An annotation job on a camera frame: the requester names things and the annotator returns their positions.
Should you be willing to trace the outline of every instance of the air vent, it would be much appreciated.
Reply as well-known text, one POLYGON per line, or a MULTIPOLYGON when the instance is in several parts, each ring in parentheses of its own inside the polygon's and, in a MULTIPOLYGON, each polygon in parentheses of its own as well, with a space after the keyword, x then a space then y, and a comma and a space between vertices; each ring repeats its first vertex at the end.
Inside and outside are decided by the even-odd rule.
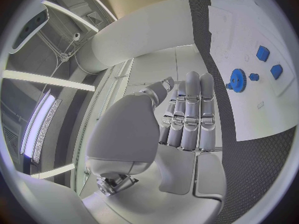
POLYGON ((95 26, 103 22, 102 18, 96 11, 88 14, 87 16, 95 26))
POLYGON ((5 138, 9 153, 11 155, 11 158, 14 161, 18 162, 18 151, 17 151, 18 135, 15 134, 13 131, 11 131, 6 126, 3 126, 3 134, 4 134, 4 138, 5 138))

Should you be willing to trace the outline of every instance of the black mesh mat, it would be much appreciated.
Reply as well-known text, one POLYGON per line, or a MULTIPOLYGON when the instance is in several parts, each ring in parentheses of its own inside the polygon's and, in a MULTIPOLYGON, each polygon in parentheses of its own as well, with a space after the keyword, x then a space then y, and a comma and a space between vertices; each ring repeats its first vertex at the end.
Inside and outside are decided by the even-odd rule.
POLYGON ((273 184, 289 154, 295 127, 249 141, 236 141, 233 112, 222 77, 210 55, 208 5, 210 0, 189 0, 195 44, 214 77, 222 129, 227 198, 217 224, 229 224, 247 212, 273 184))

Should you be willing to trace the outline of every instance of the blue object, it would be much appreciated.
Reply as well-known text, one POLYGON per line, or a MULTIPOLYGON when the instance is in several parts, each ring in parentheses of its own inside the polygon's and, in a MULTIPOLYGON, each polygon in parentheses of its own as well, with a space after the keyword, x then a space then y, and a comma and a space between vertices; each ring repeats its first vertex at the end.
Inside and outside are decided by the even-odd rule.
POLYGON ((246 88, 247 78, 242 69, 235 69, 232 72, 230 84, 234 92, 243 92, 246 88))
POLYGON ((259 76, 259 74, 251 73, 251 74, 249 75, 249 79, 250 79, 251 81, 258 81, 258 80, 260 79, 260 76, 259 76))
POLYGON ((277 80, 284 70, 281 65, 274 65, 270 71, 274 79, 277 80))
POLYGON ((225 85, 225 88, 227 88, 227 89, 229 89, 229 90, 232 90, 233 88, 232 88, 232 85, 230 84, 230 83, 227 83, 226 85, 225 85))
POLYGON ((264 47, 264 46, 260 46, 258 53, 257 53, 257 57, 260 61, 266 61, 267 58, 269 57, 270 51, 264 47))

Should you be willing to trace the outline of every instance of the robotic hand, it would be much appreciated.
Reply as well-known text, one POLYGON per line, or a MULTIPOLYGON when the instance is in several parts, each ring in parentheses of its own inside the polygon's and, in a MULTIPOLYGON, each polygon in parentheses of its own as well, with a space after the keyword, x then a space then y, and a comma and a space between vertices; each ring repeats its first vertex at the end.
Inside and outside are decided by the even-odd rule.
POLYGON ((130 175, 148 169, 159 142, 159 125, 153 114, 174 87, 171 77, 113 104, 96 124, 86 151, 86 165, 98 177, 107 196, 137 182, 130 175))

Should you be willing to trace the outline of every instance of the blue cube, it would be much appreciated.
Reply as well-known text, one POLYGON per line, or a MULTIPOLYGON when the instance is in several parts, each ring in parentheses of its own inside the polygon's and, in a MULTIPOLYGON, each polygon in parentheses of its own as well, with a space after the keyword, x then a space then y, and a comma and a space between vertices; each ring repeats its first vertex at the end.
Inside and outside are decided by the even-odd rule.
POLYGON ((270 51, 264 47, 264 46, 260 46, 258 53, 257 53, 257 57, 260 61, 266 61, 267 58, 269 57, 270 51))
POLYGON ((281 65, 275 65, 271 68, 270 71, 271 71, 274 79, 277 80, 279 78, 279 76, 282 74, 283 68, 281 65))

